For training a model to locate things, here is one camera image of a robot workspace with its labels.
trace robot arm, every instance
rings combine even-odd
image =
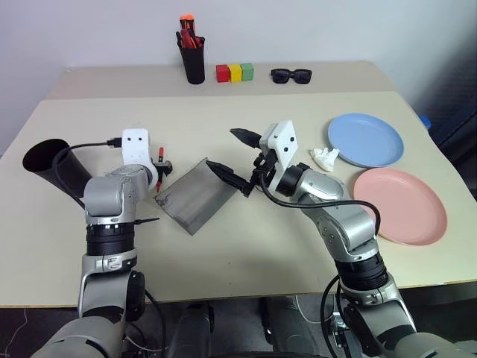
[[[137,263],[134,225],[151,219],[136,220],[136,204],[155,187],[158,174],[146,130],[125,130],[122,150],[124,166],[90,179],[84,190],[87,249],[80,318],[63,326],[33,358],[119,357],[126,323],[144,312],[144,275],[132,270]]]
[[[472,357],[440,337],[416,332],[379,254],[374,221],[358,205],[363,203],[350,201],[350,194],[338,179],[303,163],[289,166],[297,150],[291,121],[271,125],[263,136],[244,129],[231,132],[262,151],[254,161],[250,181],[220,163],[208,162],[209,167],[246,197],[260,185],[273,202],[300,208],[314,222],[335,261],[344,297],[350,302],[344,309],[344,320],[364,353],[388,358]],[[275,191],[289,197],[289,202],[275,198]]]

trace white figurine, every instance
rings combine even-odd
[[[324,171],[332,172],[335,169],[335,159],[339,152],[340,150],[336,148],[332,151],[328,151],[328,148],[316,148],[310,151],[310,155]]]

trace pen holder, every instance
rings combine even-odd
[[[198,48],[182,48],[179,46],[180,55],[184,62],[184,69],[186,70],[187,81],[190,84],[201,84],[206,79],[205,69],[203,66],[203,47],[205,46],[203,39],[203,45]]]

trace green block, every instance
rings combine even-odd
[[[241,63],[241,80],[252,81],[253,80],[253,65],[251,63]]]

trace cable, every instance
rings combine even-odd
[[[156,309],[157,313],[159,314],[159,318],[161,320],[161,329],[162,329],[162,343],[161,343],[161,358],[165,358],[165,343],[166,343],[166,330],[165,330],[165,317],[164,312],[161,310],[159,303],[156,299],[149,293],[148,290],[145,290],[146,296],[149,298],[149,301],[153,304],[154,308]]]
[[[76,196],[75,192],[73,192],[73,190],[68,186],[68,184],[66,184],[65,181],[61,178],[60,173],[58,172],[58,163],[68,154],[69,151],[73,149],[82,148],[82,147],[98,147],[100,145],[108,145],[108,143],[110,142],[111,141],[102,142],[102,143],[85,143],[85,144],[73,145],[72,147],[63,148],[53,158],[53,163],[51,164],[51,167],[53,169],[54,178],[57,180],[57,182],[66,192],[66,194],[68,194],[74,201],[76,201],[78,205],[82,207],[83,209],[84,209],[84,203],[79,199],[79,197]]]
[[[142,349],[143,351],[146,351],[146,352],[161,352],[161,356],[162,356],[162,352],[165,351],[165,350],[168,350],[169,347],[164,347],[164,350],[162,348],[159,348],[159,349],[150,349],[150,348],[146,348],[146,347],[141,347],[140,345],[138,345],[137,343],[135,343],[129,336],[126,336],[126,340],[128,340],[129,342],[131,342],[133,345],[135,345],[137,348],[139,349]]]
[[[343,309],[341,308],[341,284],[339,282],[338,287],[336,288],[336,306],[338,307],[338,312],[340,313],[341,319],[343,320],[345,325],[349,327],[349,325],[345,321]]]
[[[301,309],[300,307],[300,302],[298,301],[298,295],[295,295],[295,301],[297,302],[297,308],[298,308],[298,312],[300,312],[301,316],[303,317],[303,319],[305,321],[307,321],[308,323],[311,323],[311,324],[321,324],[321,321],[311,321],[309,319],[307,319],[307,317],[305,316],[305,314],[303,313],[303,310]],[[331,317],[333,317],[333,311],[335,310],[335,302],[333,301],[333,310],[331,311],[331,315],[329,315],[326,319],[325,319],[325,322],[328,321]]]
[[[27,323],[28,323],[27,307],[25,307],[25,308],[23,309],[23,317],[25,317],[25,322],[23,322],[18,328],[16,328],[15,333],[13,333],[12,338],[10,339],[10,341],[9,341],[8,344],[7,344],[7,347],[5,347],[4,353],[0,354],[0,356],[4,356],[5,358],[11,357],[11,355],[8,354],[8,348],[12,345],[13,341],[15,340],[15,337],[16,337],[17,333],[18,333],[24,326],[26,326]]]
[[[142,345],[144,346],[147,346],[148,345],[148,341],[146,340],[146,336],[144,334],[144,332],[142,332],[142,330],[137,327],[133,322],[129,322],[129,325],[134,328],[135,330],[137,330],[139,332],[139,335],[141,335],[141,339],[142,339]],[[149,354],[147,351],[144,352],[145,354],[145,358],[149,358]]]
[[[375,231],[376,235],[379,232],[379,226],[381,225],[381,214],[379,214],[379,210],[377,207],[372,205],[371,203],[368,203],[367,201],[363,200],[337,200],[337,201],[327,201],[325,203],[316,203],[316,204],[297,204],[297,203],[289,203],[287,201],[282,201],[279,200],[278,198],[275,198],[273,194],[268,191],[267,185],[265,183],[265,173],[261,172],[259,175],[260,179],[260,186],[264,192],[264,194],[269,198],[272,202],[274,202],[277,205],[280,205],[281,207],[292,207],[294,209],[316,209],[319,207],[338,207],[341,205],[364,205],[366,207],[369,207],[373,212],[374,215],[376,216],[376,223],[375,223]]]
[[[322,322],[325,322],[325,303],[326,303],[326,297],[329,294],[330,289],[332,286],[335,284],[336,281],[339,280],[339,276],[336,275],[333,277],[333,279],[328,283],[328,286],[326,286],[325,291],[323,292],[323,296],[321,297],[321,305],[320,305],[320,320]],[[336,354],[335,350],[331,346],[331,342],[329,341],[328,333],[326,331],[326,325],[322,324],[321,325],[321,333],[323,334],[323,338],[325,340],[326,346],[329,349],[329,352],[331,353],[332,358],[338,358],[338,355]]]

